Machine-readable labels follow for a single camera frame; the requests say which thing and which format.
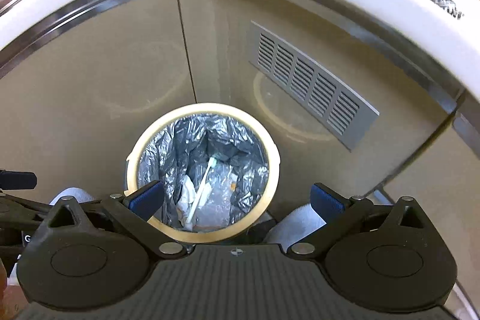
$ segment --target ribbed black surface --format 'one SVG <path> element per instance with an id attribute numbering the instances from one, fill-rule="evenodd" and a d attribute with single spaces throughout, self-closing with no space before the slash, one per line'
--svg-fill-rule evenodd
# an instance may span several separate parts
<path id="1" fill-rule="evenodd" d="M 241 246 L 237 256 L 235 248 L 200 245 L 189 257 L 160 262 L 140 290 L 111 307 L 66 313 L 30 304 L 18 319 L 452 319 L 441 308 L 397 315 L 366 310 L 339 296 L 314 263 L 289 259 L 277 245 Z"/>

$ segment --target circular logo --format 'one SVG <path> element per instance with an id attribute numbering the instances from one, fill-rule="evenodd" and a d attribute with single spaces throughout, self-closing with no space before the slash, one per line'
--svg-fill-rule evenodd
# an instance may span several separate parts
<path id="1" fill-rule="evenodd" d="M 231 250 L 230 253 L 233 256 L 240 256 L 241 254 L 243 254 L 243 250 L 241 248 L 235 248 L 234 250 Z"/>

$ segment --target air vent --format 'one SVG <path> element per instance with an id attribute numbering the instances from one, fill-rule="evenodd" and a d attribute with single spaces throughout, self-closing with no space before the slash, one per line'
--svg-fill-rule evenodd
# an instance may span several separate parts
<path id="1" fill-rule="evenodd" d="M 250 62 L 352 150 L 378 117 L 378 111 L 279 36 L 253 21 L 249 34 Z"/>

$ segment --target trash can rim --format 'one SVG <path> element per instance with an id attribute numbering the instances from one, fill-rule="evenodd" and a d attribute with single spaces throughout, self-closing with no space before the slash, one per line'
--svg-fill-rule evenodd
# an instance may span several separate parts
<path id="1" fill-rule="evenodd" d="M 145 132 L 140 136 L 136 142 L 132 152 L 127 157 L 127 190 L 124 192 L 126 196 L 136 192 L 138 190 L 137 173 L 138 164 L 140 158 L 145 150 L 146 145 L 152 140 L 152 138 L 166 125 L 173 121 L 187 117 L 193 114 L 199 113 L 211 113 L 226 115 L 235 118 L 245 125 L 247 125 L 262 142 L 265 148 L 265 153 L 268 160 L 268 180 L 263 191 L 263 195 L 253 209 L 240 221 L 228 226 L 226 228 L 219 229 L 214 232 L 195 233 L 180 231 L 175 228 L 169 227 L 159 221 L 156 217 L 151 217 L 148 223 L 163 232 L 170 238 L 184 242 L 184 243 L 214 243 L 217 241 L 225 240 L 238 235 L 243 232 L 249 226 L 255 223 L 260 216 L 266 211 L 268 205 L 272 201 L 272 198 L 277 190 L 278 176 L 280 171 L 280 155 L 278 148 L 275 145 L 272 137 L 267 130 L 257 121 L 254 117 L 229 105 L 221 103 L 194 103 L 191 105 L 183 106 L 178 109 L 172 110 L 160 117 L 157 121 L 153 122 Z"/>

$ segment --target blue gripper pad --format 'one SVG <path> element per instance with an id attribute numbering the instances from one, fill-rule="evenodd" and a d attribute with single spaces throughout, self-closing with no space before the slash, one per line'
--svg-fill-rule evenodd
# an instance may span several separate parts
<path id="1" fill-rule="evenodd" d="M 126 197 L 123 200 L 123 205 L 141 219 L 148 221 L 162 207 L 164 199 L 163 183 L 152 181 Z"/>
<path id="2" fill-rule="evenodd" d="M 350 206 L 350 201 L 327 186 L 316 183 L 310 189 L 310 204 L 312 209 L 328 224 Z"/>

